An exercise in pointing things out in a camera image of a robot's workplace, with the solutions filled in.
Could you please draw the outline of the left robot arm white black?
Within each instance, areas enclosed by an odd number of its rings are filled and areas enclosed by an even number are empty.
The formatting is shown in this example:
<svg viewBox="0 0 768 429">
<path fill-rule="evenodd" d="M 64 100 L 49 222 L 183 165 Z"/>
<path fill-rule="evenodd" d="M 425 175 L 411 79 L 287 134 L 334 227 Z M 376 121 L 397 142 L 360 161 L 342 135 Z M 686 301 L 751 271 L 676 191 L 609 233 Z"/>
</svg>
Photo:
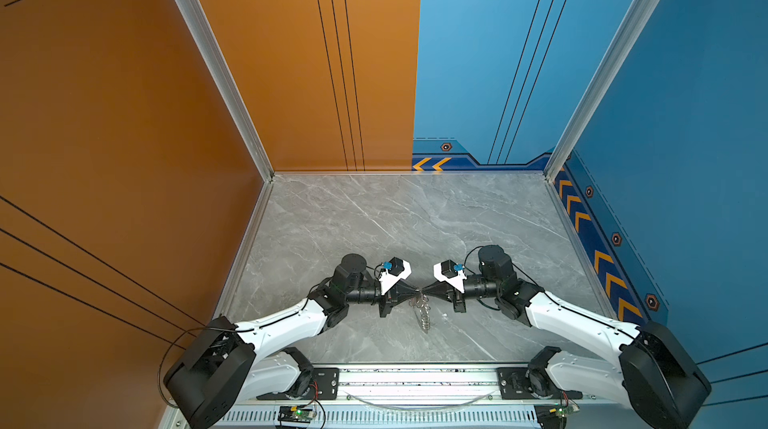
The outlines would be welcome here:
<svg viewBox="0 0 768 429">
<path fill-rule="evenodd" d="M 337 326 L 353 304 L 376 305 L 387 316 L 417 295 L 406 282 L 411 273 L 397 257 L 369 268 L 363 256 L 347 254 L 293 306 L 238 323 L 220 316 L 189 330 L 192 340 L 161 376 L 160 393 L 191 428 L 210 428 L 236 403 L 265 394 L 311 395 L 313 365 L 296 342 Z"/>
</svg>

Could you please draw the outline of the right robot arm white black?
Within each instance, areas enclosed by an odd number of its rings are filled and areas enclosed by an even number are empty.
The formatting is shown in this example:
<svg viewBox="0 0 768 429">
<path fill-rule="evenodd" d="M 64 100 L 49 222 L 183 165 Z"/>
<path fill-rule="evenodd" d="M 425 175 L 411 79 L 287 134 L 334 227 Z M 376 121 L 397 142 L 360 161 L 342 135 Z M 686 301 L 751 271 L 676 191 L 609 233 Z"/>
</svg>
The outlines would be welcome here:
<svg viewBox="0 0 768 429">
<path fill-rule="evenodd" d="M 540 398 L 580 391 L 630 407 L 653 428 L 687 428 L 712 392 L 711 383 L 670 329 L 622 322 L 573 305 L 537 284 L 498 245 L 478 249 L 477 273 L 452 260 L 433 267 L 423 294 L 463 312 L 469 300 L 493 299 L 499 312 L 591 352 L 583 358 L 549 346 L 528 364 Z"/>
</svg>

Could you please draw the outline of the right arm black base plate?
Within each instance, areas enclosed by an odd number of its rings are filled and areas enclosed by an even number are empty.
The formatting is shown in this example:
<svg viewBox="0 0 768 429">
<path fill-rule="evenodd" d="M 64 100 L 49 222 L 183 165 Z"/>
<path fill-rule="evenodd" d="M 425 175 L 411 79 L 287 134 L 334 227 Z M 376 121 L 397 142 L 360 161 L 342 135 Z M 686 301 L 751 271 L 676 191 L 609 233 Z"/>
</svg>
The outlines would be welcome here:
<svg viewBox="0 0 768 429">
<path fill-rule="evenodd" d="M 580 391 L 558 389 L 549 376 L 539 369 L 524 366 L 502 366 L 496 369 L 497 382 L 504 400 L 568 399 L 580 400 Z"/>
</svg>

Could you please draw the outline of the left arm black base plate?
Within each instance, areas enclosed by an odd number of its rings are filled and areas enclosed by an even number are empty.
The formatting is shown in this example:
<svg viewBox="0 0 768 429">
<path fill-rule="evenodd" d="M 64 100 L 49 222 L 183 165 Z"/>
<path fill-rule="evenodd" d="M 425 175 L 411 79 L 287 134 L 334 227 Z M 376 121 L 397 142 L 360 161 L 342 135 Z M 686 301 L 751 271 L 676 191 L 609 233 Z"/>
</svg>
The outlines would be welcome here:
<svg viewBox="0 0 768 429">
<path fill-rule="evenodd" d="M 321 402 L 336 400 L 339 379 L 340 369 L 338 367 L 315 367 L 311 375 L 300 375 L 299 380 L 287 392 L 267 393 L 258 396 L 257 399 L 310 401 L 318 398 Z"/>
</svg>

